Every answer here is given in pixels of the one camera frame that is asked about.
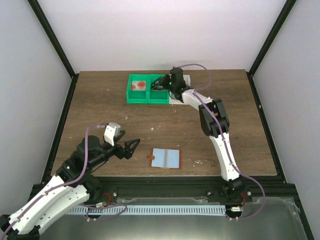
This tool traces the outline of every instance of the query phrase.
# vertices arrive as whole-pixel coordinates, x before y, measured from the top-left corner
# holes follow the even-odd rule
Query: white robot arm
[[[225,181],[222,192],[227,199],[231,199],[233,196],[239,196],[239,193],[245,186],[240,174],[235,170],[237,169],[237,165],[229,139],[230,123],[221,99],[211,99],[210,97],[195,92],[192,87],[186,85],[183,70],[179,67],[171,69],[170,75],[167,74],[160,77],[152,83],[151,87],[153,90],[169,90],[170,96],[174,96],[176,100],[188,104],[199,111],[203,133],[212,141],[220,163],[221,176]]]
[[[7,239],[38,240],[51,224],[70,209],[89,199],[96,200],[101,195],[101,183],[91,174],[93,169],[106,163],[112,156],[131,158],[140,142],[140,139],[126,141],[122,147],[117,141],[125,133],[119,124],[111,122],[106,125],[104,143],[101,144],[97,136],[88,136],[87,162],[83,139],[38,194],[15,213],[0,216],[0,228],[6,233]],[[84,175],[77,180],[83,169]]]
[[[214,101],[210,97],[205,97],[199,93],[196,93],[196,94],[198,95],[198,97],[201,98],[201,100],[205,104],[211,104]],[[182,93],[182,101],[184,103],[192,106],[193,108],[195,108],[198,111],[199,111],[199,106],[202,105],[202,103],[194,95],[193,89],[186,90]],[[229,132],[225,132],[223,135],[224,135],[224,138],[225,138],[233,165],[237,166],[236,162],[235,162],[234,155],[231,150],[231,145],[230,145],[230,140],[229,140]],[[216,154],[218,156],[218,160],[219,160],[220,167],[221,167],[222,178],[226,181],[235,180],[235,179],[239,178],[239,173],[235,171],[234,167],[230,163],[230,160],[229,160],[229,157],[228,157],[225,145],[224,145],[224,140],[223,140],[221,134],[219,133],[217,136],[209,135],[209,138],[212,141],[212,143],[214,145],[214,149],[215,149]]]

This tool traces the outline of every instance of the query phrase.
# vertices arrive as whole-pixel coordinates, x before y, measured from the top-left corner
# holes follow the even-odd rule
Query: wooden tabletop
[[[169,71],[84,71],[76,84],[60,145],[52,169],[70,157],[88,126],[116,122],[126,135],[120,143],[140,138],[129,160],[110,158],[96,176],[213,176],[220,175],[217,154],[204,135],[199,112],[188,105],[127,104],[130,73],[166,74]],[[244,70],[211,70],[212,84],[199,91],[221,98],[230,120],[229,135],[239,169],[247,175],[276,175],[276,169]],[[191,86],[209,82],[203,70],[186,70]],[[90,132],[101,138],[103,129]],[[149,167],[152,148],[182,150],[182,169]]]

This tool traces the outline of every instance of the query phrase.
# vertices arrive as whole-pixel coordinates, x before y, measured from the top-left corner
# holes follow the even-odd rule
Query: green container
[[[132,81],[146,81],[145,91],[134,91],[131,89]],[[128,86],[126,88],[126,102],[128,104],[147,104],[148,103],[148,89],[150,88],[149,74],[130,74]]]
[[[148,94],[148,104],[169,104],[169,91],[155,91],[151,89],[151,85],[158,78],[165,76],[164,74],[150,74],[150,92]]]
[[[164,74],[130,74],[126,88],[128,104],[169,104],[169,91],[154,91],[151,84]],[[146,81],[146,90],[132,90],[132,81]]]

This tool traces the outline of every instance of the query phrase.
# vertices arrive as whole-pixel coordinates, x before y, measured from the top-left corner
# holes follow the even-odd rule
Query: black metal frame
[[[79,74],[75,74],[73,68],[68,61],[59,41],[52,30],[44,12],[42,11],[37,0],[28,0],[30,6],[32,7],[34,13],[36,14],[39,22],[41,23],[44,31],[46,32],[48,38],[50,39],[54,49],[59,55],[63,65],[68,71],[70,77],[72,78],[70,88],[66,97],[66,101],[62,110],[60,121],[54,136],[52,147],[49,153],[47,164],[43,173],[42,183],[34,185],[30,197],[33,197],[42,188],[43,184],[49,181],[51,177],[51,171],[53,163],[56,158],[58,146],[62,136],[62,132],[67,119],[68,111],[72,101],[72,97],[76,88],[77,80]],[[274,141],[272,139],[268,123],[261,107],[259,95],[257,93],[253,76],[256,73],[259,65],[263,61],[267,51],[269,50],[272,42],[274,41],[276,35],[278,34],[281,26],[285,22],[290,10],[293,8],[296,0],[287,0],[282,8],[278,18],[276,19],[269,35],[267,36],[258,56],[256,57],[251,69],[247,72],[248,81],[254,96],[254,100],[257,106],[257,110],[260,115],[260,119],[263,125],[263,129],[266,135],[266,139],[271,151],[271,155],[274,161],[275,169],[277,175],[275,176],[252,176],[258,180],[263,186],[265,193],[268,197],[293,197],[295,204],[300,208],[300,218],[309,240],[313,240],[313,234],[311,232],[310,226],[308,224],[307,217],[305,215],[303,206],[300,202],[299,195],[297,193],[294,184],[289,184],[286,182],[286,177],[279,160]],[[157,198],[157,197],[193,197],[193,198],[203,198],[206,197],[209,202],[219,202],[221,204],[230,204],[230,201],[225,199],[220,199],[219,197],[213,195],[207,195],[209,191],[214,191],[216,186],[222,184],[222,178],[220,176],[182,176],[182,177],[98,177],[99,181],[102,183],[102,188],[107,192],[116,192],[116,196],[119,198]],[[245,185],[250,189],[252,197],[261,197],[261,190],[254,182],[245,180]]]

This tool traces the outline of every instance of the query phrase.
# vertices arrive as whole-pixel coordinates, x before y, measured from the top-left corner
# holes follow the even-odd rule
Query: white wall
[[[290,183],[320,239],[320,1],[297,1],[254,76]]]
[[[0,1],[0,215],[41,181],[70,77],[27,1]]]
[[[285,0],[40,0],[79,71],[250,69]]]

